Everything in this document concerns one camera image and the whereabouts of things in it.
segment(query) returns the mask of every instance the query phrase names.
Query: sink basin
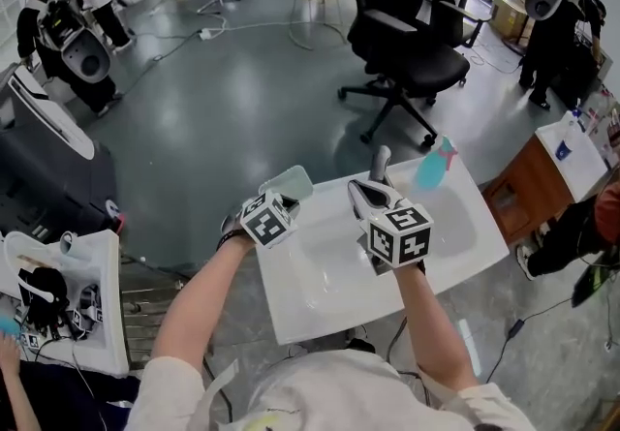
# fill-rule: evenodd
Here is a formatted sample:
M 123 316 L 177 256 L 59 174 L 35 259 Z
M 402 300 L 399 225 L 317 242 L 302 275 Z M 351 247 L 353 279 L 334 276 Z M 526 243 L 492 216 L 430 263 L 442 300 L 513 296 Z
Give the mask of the sink basin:
M 441 292 L 496 263 L 508 249 L 476 184 L 458 156 L 441 185 L 418 189 L 422 159 L 392 166 L 394 187 L 421 203 L 435 221 L 425 260 L 433 290 Z M 295 218 L 298 231 L 271 250 L 259 250 L 267 301 L 280 343 L 324 336 L 403 308 L 393 274 L 378 275 L 361 245 L 365 239 L 347 193 L 355 175 L 315 185 Z

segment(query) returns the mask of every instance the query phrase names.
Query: backpack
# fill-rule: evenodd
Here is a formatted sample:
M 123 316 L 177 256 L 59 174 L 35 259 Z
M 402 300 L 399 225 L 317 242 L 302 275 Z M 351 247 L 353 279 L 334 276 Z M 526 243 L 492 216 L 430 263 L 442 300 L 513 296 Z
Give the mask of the backpack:
M 52 50 L 61 51 L 71 37 L 86 27 L 76 0 L 28 0 L 24 7 L 39 12 L 35 38 Z

